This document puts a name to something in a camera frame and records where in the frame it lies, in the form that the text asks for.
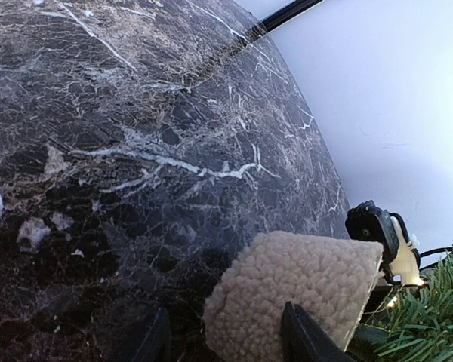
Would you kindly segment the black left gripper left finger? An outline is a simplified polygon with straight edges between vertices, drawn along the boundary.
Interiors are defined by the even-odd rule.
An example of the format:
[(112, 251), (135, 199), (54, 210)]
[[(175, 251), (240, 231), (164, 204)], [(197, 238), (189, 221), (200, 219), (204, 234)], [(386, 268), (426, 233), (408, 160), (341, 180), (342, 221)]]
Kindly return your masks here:
[(156, 308), (142, 321), (134, 334), (131, 361), (171, 360), (171, 325), (165, 308)]

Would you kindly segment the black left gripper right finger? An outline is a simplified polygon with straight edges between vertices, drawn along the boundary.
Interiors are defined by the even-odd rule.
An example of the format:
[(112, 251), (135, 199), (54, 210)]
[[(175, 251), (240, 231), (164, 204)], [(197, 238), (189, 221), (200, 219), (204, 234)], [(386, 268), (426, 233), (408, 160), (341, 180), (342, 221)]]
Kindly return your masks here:
[(280, 336), (284, 362), (354, 362), (298, 304), (285, 303)]

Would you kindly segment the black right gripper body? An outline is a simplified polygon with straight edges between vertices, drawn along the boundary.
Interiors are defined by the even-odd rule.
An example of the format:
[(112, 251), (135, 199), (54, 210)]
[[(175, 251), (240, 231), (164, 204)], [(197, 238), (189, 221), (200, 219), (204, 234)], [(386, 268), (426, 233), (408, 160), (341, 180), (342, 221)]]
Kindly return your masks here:
[(376, 286), (369, 296), (361, 321), (347, 347), (347, 355), (355, 361), (376, 361), (375, 349), (387, 340), (390, 311), (399, 294), (408, 291), (401, 284)]

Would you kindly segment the small green christmas tree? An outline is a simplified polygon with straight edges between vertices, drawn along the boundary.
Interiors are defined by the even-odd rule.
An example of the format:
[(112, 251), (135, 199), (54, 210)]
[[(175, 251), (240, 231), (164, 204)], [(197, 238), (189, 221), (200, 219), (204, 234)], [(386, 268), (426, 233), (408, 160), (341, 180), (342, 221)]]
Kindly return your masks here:
[(453, 361), (453, 248), (418, 293), (402, 293), (384, 324), (379, 361)]

